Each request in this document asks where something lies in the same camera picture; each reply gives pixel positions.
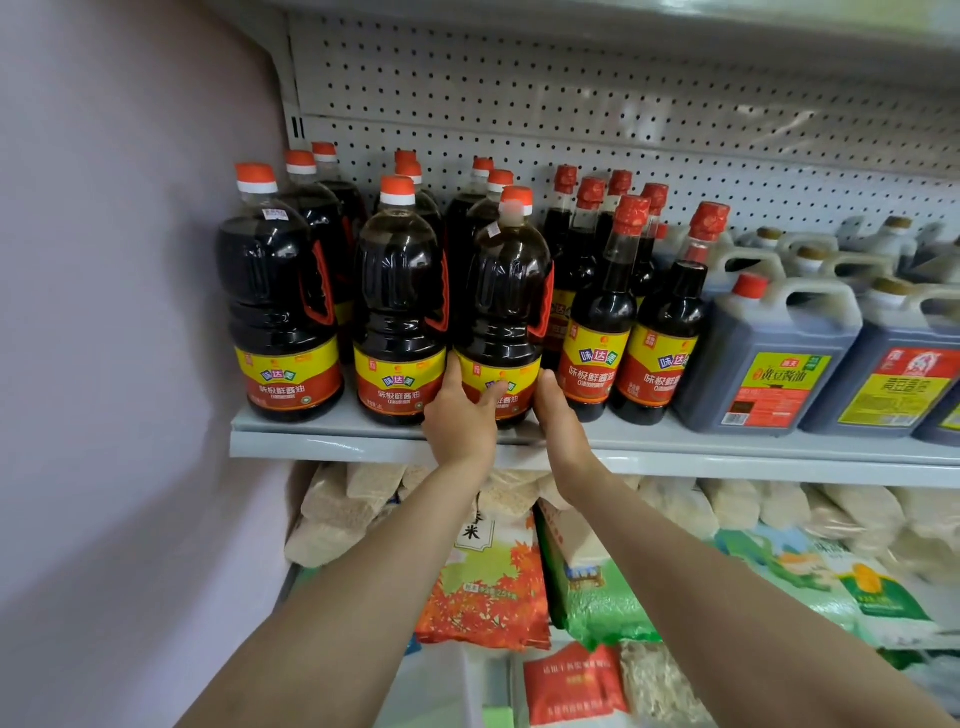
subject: hand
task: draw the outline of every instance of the hand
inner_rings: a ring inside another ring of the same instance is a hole
[[[423,434],[438,465],[469,462],[487,476],[496,457],[496,403],[507,386],[496,382],[474,404],[464,392],[460,356],[447,355],[444,386],[423,410]]]
[[[557,383],[556,375],[549,370],[540,370],[534,412],[546,435],[550,470],[553,471],[560,495],[567,498],[564,491],[572,482],[583,481],[579,473],[597,461],[590,449],[584,426],[566,403],[564,390]]]

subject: pegboard panel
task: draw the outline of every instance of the pegboard panel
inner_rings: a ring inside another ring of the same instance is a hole
[[[576,164],[581,178],[630,170],[634,192],[645,182],[669,184],[663,216],[671,224],[688,223],[702,200],[716,200],[732,207],[734,234],[773,225],[849,237],[869,234],[897,214],[914,219],[922,241],[960,235],[960,182],[317,116],[304,116],[304,128],[308,139],[337,142],[344,173],[371,203],[380,177],[393,172],[394,150],[401,148],[418,150],[424,185],[444,206],[469,180],[473,157],[493,157],[514,172],[516,183],[534,188],[538,222],[555,165]]]
[[[755,66],[292,14],[303,113],[960,177],[960,99]]]

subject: bottle label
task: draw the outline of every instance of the bottle label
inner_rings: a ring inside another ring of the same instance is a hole
[[[337,303],[333,310],[337,315],[338,326],[348,326],[353,321],[353,301]]]
[[[740,382],[721,425],[789,427],[829,366],[830,356],[761,352]]]
[[[237,349],[247,396],[258,407],[296,410],[316,407],[335,395],[344,382],[337,365],[334,337],[309,352],[291,356],[258,356]]]
[[[460,371],[464,377],[464,391],[470,401],[480,401],[480,395],[488,387],[506,379],[507,394],[496,402],[496,419],[506,420],[526,412],[533,404],[537,389],[537,374],[540,373],[540,358],[523,367],[488,367],[457,352],[460,356]]]
[[[553,289],[550,321],[547,325],[546,339],[543,341],[543,345],[552,352],[559,352],[564,347],[566,330],[570,325],[570,309],[573,307],[573,300],[576,297],[576,291]]]
[[[428,359],[397,363],[372,359],[353,347],[357,395],[383,415],[419,415],[444,383],[446,351]]]
[[[617,391],[646,407],[665,407],[673,399],[697,338],[665,336],[637,324],[616,380]]]
[[[564,394],[585,404],[607,401],[629,338],[629,331],[602,333],[571,321],[557,367]]]
[[[890,349],[840,415],[841,425],[909,427],[960,375],[960,351]]]
[[[953,408],[953,411],[947,415],[947,418],[940,423],[940,427],[952,429],[960,432],[960,404]]]

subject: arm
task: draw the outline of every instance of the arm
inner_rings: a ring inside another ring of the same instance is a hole
[[[424,410],[439,467],[389,519],[244,642],[180,728],[369,726],[496,453],[496,401],[464,394],[460,361]]]
[[[561,495],[590,523],[720,726],[956,723],[840,627],[648,506],[589,449],[552,373],[537,417]]]

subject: white wall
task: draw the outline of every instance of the white wall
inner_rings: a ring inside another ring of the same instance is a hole
[[[0,724],[169,726],[284,573],[212,258],[276,80],[189,0],[2,16]]]

